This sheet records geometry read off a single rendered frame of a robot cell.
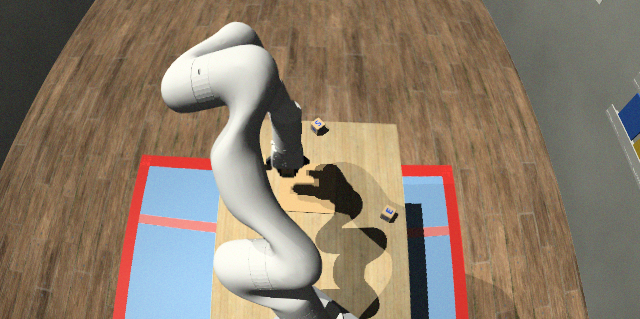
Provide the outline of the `tan flat mat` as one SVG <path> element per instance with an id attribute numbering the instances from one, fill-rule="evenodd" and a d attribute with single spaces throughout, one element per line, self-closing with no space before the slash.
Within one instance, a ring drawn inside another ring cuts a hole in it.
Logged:
<path id="1" fill-rule="evenodd" d="M 280 178 L 284 211 L 335 214 L 336 165 L 310 163 L 293 179 Z"/>

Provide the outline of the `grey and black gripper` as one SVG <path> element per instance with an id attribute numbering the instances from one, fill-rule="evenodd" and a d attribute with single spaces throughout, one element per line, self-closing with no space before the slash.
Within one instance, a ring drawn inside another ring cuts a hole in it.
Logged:
<path id="1" fill-rule="evenodd" d="M 304 165 L 310 164 L 310 160 L 304 156 L 302 143 L 298 151 L 293 154 L 289 154 L 288 156 L 278 153 L 272 145 L 271 155 L 266 159 L 266 164 L 269 164 L 273 168 L 276 168 L 276 170 L 279 170 L 277 171 L 279 176 L 282 176 L 281 169 L 294 169 L 294 176 L 296 177 L 298 170 L 304 167 Z"/>

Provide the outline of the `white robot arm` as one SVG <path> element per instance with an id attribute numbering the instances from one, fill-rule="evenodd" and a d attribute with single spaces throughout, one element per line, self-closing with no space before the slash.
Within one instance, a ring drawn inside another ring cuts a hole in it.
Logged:
<path id="1" fill-rule="evenodd" d="M 228 123 L 211 149 L 213 175 L 229 212 L 263 238 L 218 247 L 213 265 L 221 284 L 273 308 L 279 319 L 343 319 L 313 289 L 322 273 L 320 252 L 281 207 L 266 172 L 260 130 L 267 112 L 275 150 L 289 155 L 301 146 L 302 109 L 280 80 L 257 33 L 232 22 L 181 55 L 165 73 L 161 93 L 178 113 L 229 108 Z"/>

